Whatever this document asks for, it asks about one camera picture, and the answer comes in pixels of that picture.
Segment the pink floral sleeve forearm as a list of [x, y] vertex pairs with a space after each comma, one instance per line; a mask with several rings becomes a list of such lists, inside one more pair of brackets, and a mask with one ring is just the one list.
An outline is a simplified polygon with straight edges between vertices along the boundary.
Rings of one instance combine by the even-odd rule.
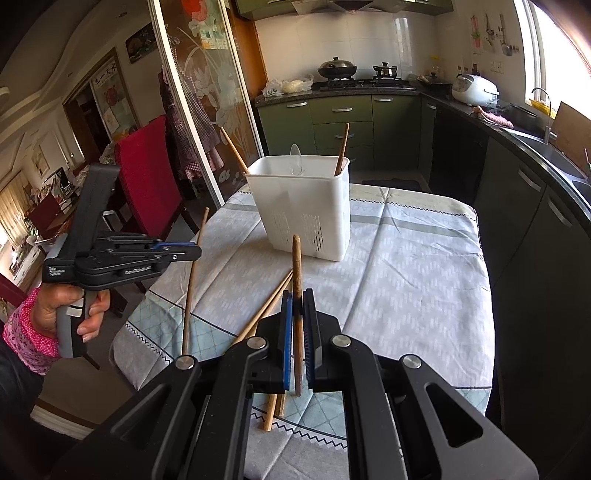
[[40, 287], [13, 311], [4, 325], [2, 338], [8, 347], [33, 373], [45, 376], [60, 358], [58, 340], [37, 332], [32, 324], [32, 313]]

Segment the person left hand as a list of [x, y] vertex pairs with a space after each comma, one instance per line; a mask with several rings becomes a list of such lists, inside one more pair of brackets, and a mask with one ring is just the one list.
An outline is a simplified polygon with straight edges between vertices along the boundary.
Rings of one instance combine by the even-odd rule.
[[[76, 286], [65, 284], [45, 284], [38, 290], [31, 313], [31, 324], [36, 332], [47, 338], [57, 334], [58, 312], [81, 313], [78, 309], [84, 300], [84, 291]], [[102, 326], [104, 314], [110, 306], [110, 292], [99, 291], [88, 307], [86, 318], [78, 325], [77, 334], [84, 342], [96, 338]]]

